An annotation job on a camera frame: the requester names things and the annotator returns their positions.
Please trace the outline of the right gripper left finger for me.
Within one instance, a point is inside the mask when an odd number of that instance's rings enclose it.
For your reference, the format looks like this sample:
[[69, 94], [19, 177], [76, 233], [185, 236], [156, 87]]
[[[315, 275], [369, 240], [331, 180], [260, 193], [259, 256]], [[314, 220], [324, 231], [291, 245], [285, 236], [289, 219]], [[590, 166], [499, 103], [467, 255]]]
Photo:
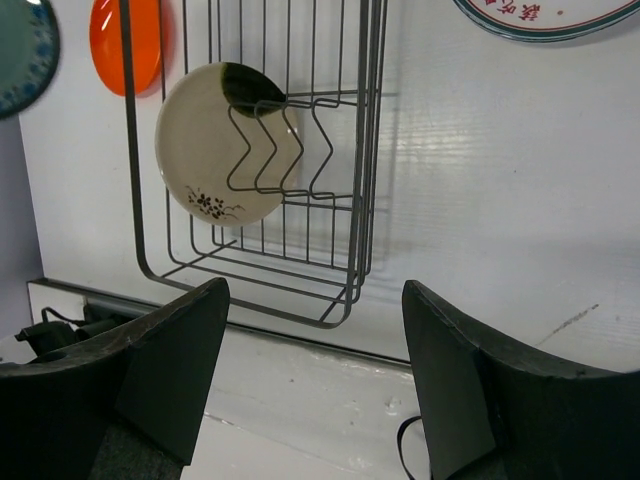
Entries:
[[125, 323], [1, 341], [5, 479], [177, 479], [193, 458], [230, 306], [213, 279]]

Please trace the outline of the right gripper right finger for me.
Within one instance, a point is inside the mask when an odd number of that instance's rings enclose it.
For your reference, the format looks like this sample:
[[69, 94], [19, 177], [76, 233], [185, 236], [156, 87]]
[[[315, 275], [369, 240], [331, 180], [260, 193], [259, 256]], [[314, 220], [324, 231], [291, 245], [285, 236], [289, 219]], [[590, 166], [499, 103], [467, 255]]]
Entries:
[[415, 280], [402, 313], [433, 479], [635, 479], [639, 375], [543, 352]]

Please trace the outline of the cream plate floral print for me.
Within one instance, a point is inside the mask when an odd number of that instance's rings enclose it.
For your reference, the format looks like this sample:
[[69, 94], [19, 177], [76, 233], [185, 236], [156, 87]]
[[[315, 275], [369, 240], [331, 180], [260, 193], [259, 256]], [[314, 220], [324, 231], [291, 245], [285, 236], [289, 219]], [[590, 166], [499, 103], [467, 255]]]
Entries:
[[193, 217], [240, 227], [271, 214], [296, 186], [298, 119], [284, 92], [244, 64], [219, 62], [171, 89], [155, 129], [166, 188]]

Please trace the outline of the green patterned plate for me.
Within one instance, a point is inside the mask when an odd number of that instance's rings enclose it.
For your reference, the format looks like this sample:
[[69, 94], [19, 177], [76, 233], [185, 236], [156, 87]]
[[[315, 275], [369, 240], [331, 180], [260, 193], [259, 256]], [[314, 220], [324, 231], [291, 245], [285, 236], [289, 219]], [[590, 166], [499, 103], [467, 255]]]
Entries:
[[28, 109], [47, 90], [61, 55], [58, 19], [49, 1], [1, 3], [1, 118]]

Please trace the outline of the white plate orange sunburst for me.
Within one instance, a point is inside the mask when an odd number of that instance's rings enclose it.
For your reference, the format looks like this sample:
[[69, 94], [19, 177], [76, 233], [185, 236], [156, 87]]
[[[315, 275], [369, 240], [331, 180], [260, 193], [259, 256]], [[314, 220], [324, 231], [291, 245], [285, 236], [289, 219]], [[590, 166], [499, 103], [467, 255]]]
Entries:
[[572, 40], [639, 12], [638, 0], [455, 0], [480, 28], [525, 43]]

